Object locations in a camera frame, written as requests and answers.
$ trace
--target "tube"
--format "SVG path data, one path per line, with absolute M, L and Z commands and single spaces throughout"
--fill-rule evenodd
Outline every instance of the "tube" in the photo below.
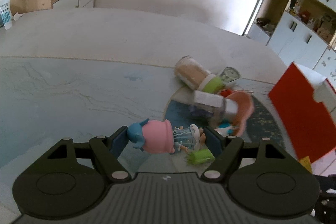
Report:
M 12 14 L 9 0 L 0 0 L 0 15 L 5 29 L 8 30 L 12 26 Z

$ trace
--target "metal screw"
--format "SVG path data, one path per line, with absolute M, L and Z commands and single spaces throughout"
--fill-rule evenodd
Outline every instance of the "metal screw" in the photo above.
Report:
M 128 177 L 128 173 L 125 171 L 115 171 L 112 173 L 112 178 L 114 179 L 125 179 Z
M 204 173 L 204 176 L 208 179 L 218 179 L 221 176 L 221 173 L 216 170 L 209 170 Z

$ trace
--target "green brush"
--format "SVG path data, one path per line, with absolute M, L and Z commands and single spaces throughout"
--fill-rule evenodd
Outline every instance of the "green brush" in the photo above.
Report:
M 215 157 L 211 154 L 209 149 L 202 149 L 190 152 L 187 159 L 189 164 L 197 165 L 214 160 Z

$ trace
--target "yellow tag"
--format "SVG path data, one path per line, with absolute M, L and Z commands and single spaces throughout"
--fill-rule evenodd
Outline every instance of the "yellow tag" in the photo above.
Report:
M 309 172 L 313 173 L 310 165 L 310 159 L 309 156 L 304 157 L 303 159 L 299 160 L 299 163 L 303 165 L 304 168 L 306 168 Z

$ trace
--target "triangular cutout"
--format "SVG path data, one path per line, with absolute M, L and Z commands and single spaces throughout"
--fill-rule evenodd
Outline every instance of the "triangular cutout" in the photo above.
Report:
M 266 158 L 270 159 L 284 159 L 285 156 L 281 154 L 273 145 L 266 145 Z
M 68 156 L 67 154 L 67 146 L 65 144 L 61 145 L 57 148 L 48 159 L 65 159 Z

